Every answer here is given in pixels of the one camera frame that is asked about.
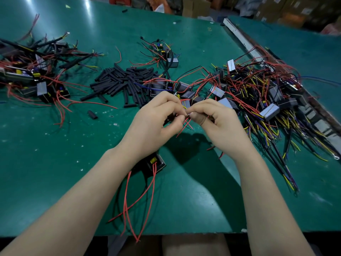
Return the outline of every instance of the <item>person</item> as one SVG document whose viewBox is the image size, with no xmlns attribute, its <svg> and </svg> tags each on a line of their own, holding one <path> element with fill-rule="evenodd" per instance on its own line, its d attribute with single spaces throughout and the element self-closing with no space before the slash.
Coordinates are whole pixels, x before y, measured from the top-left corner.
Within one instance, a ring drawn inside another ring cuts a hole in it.
<svg viewBox="0 0 341 256">
<path fill-rule="evenodd" d="M 171 113 L 177 117 L 163 127 Z M 166 91 L 142 107 L 122 141 L 106 151 L 80 181 L 0 255 L 83 255 L 123 178 L 139 160 L 178 133 L 187 115 L 236 163 L 252 254 L 314 255 L 234 110 L 212 99 L 185 110 L 180 100 Z M 215 123 L 207 115 L 213 116 Z"/>
</svg>

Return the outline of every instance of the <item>white label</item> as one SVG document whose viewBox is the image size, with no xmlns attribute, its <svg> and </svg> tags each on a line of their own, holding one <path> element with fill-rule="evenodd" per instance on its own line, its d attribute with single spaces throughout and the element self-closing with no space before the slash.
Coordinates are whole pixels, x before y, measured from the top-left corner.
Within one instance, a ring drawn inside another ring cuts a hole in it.
<svg viewBox="0 0 341 256">
<path fill-rule="evenodd" d="M 281 0 L 274 0 L 275 3 L 279 3 Z"/>
<path fill-rule="evenodd" d="M 313 11 L 313 9 L 311 8 L 304 8 L 301 13 L 304 15 L 309 15 L 311 12 Z"/>
<path fill-rule="evenodd" d="M 301 2 L 296 2 L 294 8 L 297 8 Z"/>
</svg>

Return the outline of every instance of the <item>green table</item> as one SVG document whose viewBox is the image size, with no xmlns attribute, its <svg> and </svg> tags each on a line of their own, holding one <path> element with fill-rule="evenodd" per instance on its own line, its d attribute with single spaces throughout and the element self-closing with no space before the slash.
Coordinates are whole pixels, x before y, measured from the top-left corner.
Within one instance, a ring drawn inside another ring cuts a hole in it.
<svg viewBox="0 0 341 256">
<path fill-rule="evenodd" d="M 183 18 L 156 12 L 125 8 L 87 0 L 1 0 L 1 37 L 15 40 L 31 26 L 36 13 L 40 19 L 34 35 L 57 38 L 65 31 L 69 43 L 79 40 L 83 51 L 104 52 L 88 64 L 110 67 L 122 53 L 122 68 L 132 62 L 147 61 L 139 51 L 140 36 L 148 40 L 164 39 L 180 53 L 179 67 L 170 70 L 171 77 L 202 65 L 224 64 L 245 51 L 223 27 L 208 21 Z M 89 84 L 97 74 L 77 68 L 69 81 Z M 185 81 L 198 79 L 192 74 Z M 73 99 L 79 93 L 74 92 Z M 5 88 L 0 99 L 6 100 Z M 107 149 L 115 146 L 129 127 L 136 108 L 122 109 L 123 96 L 109 99 L 118 110 L 93 104 L 72 105 L 62 129 L 54 126 L 59 120 L 54 107 L 33 108 L 9 100 L 1 104 L 0 123 L 0 236 L 16 236 L 52 206 L 75 184 Z M 91 120 L 91 109 L 99 116 Z M 246 228 L 241 189 L 235 165 L 227 156 L 220 161 L 202 130 L 185 130 L 160 149 L 167 167 L 157 174 L 155 195 L 145 234 L 241 232 Z M 338 162 L 318 160 L 302 148 L 289 154 L 289 167 L 301 192 L 294 196 L 276 169 L 267 161 L 276 183 L 303 231 L 340 230 L 341 211 Z M 141 173 L 131 178 L 128 204 L 143 192 Z M 120 189 L 106 211 L 96 235 L 119 234 L 123 223 L 106 221 L 123 206 Z M 130 210 L 135 231 L 145 219 L 151 193 L 147 193 Z"/>
</svg>

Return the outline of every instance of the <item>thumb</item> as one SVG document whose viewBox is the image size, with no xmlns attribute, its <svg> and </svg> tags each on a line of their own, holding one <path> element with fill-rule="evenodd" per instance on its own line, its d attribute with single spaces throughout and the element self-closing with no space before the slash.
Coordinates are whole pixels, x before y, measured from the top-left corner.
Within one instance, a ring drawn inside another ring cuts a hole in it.
<svg viewBox="0 0 341 256">
<path fill-rule="evenodd" d="M 211 120 L 208 119 L 207 115 L 203 115 L 198 112 L 191 112 L 190 118 L 195 123 L 199 124 L 203 128 L 203 130 L 205 130 L 206 133 L 217 127 Z"/>
<path fill-rule="evenodd" d="M 171 124 L 162 129 L 161 135 L 164 138 L 165 142 L 167 142 L 173 135 L 175 135 L 182 129 L 184 120 L 185 116 L 179 115 L 173 120 Z"/>
</svg>

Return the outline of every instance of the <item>stack of cardboard boxes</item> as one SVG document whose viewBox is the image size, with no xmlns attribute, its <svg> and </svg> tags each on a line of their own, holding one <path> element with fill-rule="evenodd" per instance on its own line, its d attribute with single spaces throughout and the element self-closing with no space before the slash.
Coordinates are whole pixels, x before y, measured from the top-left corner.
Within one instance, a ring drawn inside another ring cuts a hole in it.
<svg viewBox="0 0 341 256">
<path fill-rule="evenodd" d="M 319 21 L 322 24 L 329 22 L 322 18 L 326 12 L 341 14 L 341 6 L 336 5 L 336 0 L 262 0 L 254 19 L 268 23 L 279 23 L 283 25 L 300 28 L 305 22 Z"/>
</svg>

